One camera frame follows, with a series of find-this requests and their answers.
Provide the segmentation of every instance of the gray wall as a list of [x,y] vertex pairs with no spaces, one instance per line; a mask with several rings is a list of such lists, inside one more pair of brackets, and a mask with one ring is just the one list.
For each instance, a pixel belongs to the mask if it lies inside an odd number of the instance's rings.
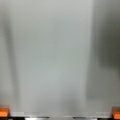
[[18,116],[102,116],[120,104],[119,0],[0,0],[0,105]]

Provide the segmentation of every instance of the gray surface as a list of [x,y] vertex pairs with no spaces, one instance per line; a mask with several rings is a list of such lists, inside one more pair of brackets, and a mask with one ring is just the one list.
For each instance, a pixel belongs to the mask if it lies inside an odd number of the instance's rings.
[[0,0],[0,105],[17,116],[102,116],[120,105],[119,0]]
[[35,117],[29,117],[25,118],[25,120],[48,120],[49,118],[35,118]]

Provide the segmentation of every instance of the blurry background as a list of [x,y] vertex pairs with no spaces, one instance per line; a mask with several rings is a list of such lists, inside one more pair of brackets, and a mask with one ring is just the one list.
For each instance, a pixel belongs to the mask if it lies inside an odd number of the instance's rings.
[[119,4],[0,0],[0,105],[13,116],[110,116],[120,105]]

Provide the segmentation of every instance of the orange object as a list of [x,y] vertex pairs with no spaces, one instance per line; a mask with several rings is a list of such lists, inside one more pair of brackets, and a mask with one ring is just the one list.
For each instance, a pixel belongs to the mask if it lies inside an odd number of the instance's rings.
[[8,108],[0,108],[0,117],[8,117],[9,109]]
[[118,109],[113,110],[113,118],[120,119],[120,110]]

